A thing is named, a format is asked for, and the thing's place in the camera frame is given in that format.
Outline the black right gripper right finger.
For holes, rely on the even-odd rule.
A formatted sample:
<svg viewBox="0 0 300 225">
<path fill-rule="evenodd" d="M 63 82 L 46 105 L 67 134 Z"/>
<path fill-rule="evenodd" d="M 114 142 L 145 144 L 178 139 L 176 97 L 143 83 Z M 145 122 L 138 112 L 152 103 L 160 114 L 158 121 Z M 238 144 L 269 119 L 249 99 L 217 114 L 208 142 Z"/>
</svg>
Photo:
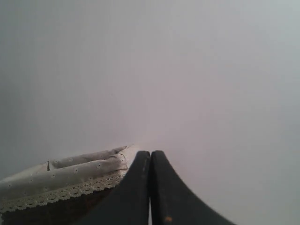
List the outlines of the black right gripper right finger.
<svg viewBox="0 0 300 225">
<path fill-rule="evenodd" d="M 150 204 L 154 225 L 233 224 L 189 189 L 160 150 L 151 154 Z"/>
</svg>

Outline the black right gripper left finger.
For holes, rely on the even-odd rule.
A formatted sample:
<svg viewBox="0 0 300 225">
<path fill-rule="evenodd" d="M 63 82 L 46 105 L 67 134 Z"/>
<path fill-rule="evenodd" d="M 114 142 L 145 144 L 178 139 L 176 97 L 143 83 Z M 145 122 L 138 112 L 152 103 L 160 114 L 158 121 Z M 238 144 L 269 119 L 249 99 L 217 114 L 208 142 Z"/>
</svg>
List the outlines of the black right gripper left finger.
<svg viewBox="0 0 300 225">
<path fill-rule="evenodd" d="M 147 225 L 150 153 L 137 152 L 120 184 L 77 225 Z"/>
</svg>

